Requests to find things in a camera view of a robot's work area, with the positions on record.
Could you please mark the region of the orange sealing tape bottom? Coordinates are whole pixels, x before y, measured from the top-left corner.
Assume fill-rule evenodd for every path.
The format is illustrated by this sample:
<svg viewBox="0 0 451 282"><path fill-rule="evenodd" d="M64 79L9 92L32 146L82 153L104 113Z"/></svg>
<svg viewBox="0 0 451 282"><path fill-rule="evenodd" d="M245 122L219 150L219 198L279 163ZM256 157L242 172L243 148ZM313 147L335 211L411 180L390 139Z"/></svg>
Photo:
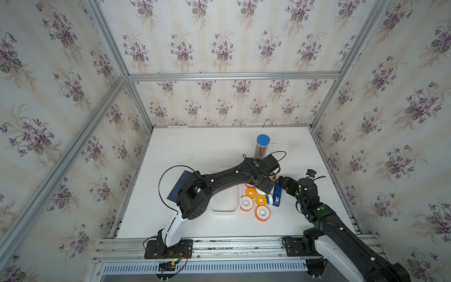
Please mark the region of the orange sealing tape bottom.
<svg viewBox="0 0 451 282"><path fill-rule="evenodd" d="M255 217L260 222L266 222L271 216L270 209L267 206L257 206Z"/></svg>

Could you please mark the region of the white storage box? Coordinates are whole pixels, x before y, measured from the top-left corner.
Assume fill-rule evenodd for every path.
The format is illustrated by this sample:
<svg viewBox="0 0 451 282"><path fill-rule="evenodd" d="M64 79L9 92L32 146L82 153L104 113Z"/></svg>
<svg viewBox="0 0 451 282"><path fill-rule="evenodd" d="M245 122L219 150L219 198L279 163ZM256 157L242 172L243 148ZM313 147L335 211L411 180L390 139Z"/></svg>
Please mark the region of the white storage box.
<svg viewBox="0 0 451 282"><path fill-rule="evenodd" d="M207 210L215 215L228 216L240 210L241 185L235 185L214 195Z"/></svg>

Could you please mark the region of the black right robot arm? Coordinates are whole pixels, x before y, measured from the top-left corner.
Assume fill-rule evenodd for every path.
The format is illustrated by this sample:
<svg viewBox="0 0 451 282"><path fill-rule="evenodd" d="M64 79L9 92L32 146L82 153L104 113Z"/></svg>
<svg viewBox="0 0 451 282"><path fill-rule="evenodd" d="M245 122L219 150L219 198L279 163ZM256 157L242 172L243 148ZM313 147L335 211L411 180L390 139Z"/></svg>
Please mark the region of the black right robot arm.
<svg viewBox="0 0 451 282"><path fill-rule="evenodd" d="M311 177L295 180L279 177L280 188L296 199L295 207L313 227L301 237L286 236L282 245L289 257L322 256L308 261L308 273L318 277L331 263L350 282L408 282L408 271L392 264L368 247L343 223L337 213L320 201L318 187Z"/></svg>

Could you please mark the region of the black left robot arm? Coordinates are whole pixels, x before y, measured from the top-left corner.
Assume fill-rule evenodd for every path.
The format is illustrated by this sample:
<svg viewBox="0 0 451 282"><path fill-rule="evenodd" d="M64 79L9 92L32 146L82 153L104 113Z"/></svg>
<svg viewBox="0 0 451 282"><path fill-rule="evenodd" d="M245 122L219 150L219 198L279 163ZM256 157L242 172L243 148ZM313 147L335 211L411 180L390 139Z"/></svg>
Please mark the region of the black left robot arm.
<svg viewBox="0 0 451 282"><path fill-rule="evenodd" d="M273 156L262 159L243 157L237 166L202 175L198 170L183 166L186 170L177 180L167 200L176 204L167 228L159 230L157 240L171 248L181 240L181 228L185 222L200 217L208 208L212 197L239 184L250 184L270 193L274 180L271 176L280 172L280 164Z"/></svg>

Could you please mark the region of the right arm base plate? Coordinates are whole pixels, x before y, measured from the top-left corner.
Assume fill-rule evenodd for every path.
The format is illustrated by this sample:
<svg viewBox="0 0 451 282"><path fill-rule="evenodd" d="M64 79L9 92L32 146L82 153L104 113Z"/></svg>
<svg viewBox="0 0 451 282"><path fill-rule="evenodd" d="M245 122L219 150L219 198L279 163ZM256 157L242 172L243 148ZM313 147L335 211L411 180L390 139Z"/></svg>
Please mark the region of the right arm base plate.
<svg viewBox="0 0 451 282"><path fill-rule="evenodd" d="M314 247L314 242L309 237L285 236L282 238L282 245L288 257L306 257L318 255Z"/></svg>

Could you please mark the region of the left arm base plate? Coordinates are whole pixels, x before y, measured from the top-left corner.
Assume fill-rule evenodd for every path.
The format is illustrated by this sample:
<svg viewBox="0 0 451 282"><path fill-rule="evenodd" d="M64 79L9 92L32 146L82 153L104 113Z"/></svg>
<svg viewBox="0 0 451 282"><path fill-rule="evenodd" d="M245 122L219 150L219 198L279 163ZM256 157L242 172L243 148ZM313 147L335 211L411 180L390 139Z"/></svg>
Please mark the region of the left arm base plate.
<svg viewBox="0 0 451 282"><path fill-rule="evenodd" d="M192 240L181 240L172 247L166 247L162 240L149 240L145 243L145 259L190 259L193 253Z"/></svg>

